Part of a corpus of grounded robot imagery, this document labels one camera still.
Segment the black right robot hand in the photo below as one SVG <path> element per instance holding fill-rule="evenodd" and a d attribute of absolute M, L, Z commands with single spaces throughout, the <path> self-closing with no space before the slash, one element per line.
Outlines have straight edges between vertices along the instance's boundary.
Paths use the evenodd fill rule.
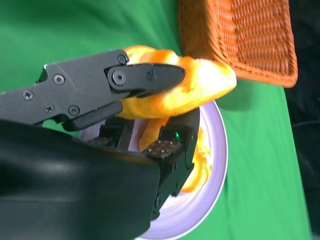
<path fill-rule="evenodd" d="M 168 63 L 129 64 L 122 49 L 46 64 L 39 80 L 0 95 L 0 237 L 131 240 L 145 233 L 194 164 L 199 109 L 170 120 L 142 153 L 122 99 L 185 78 Z"/>

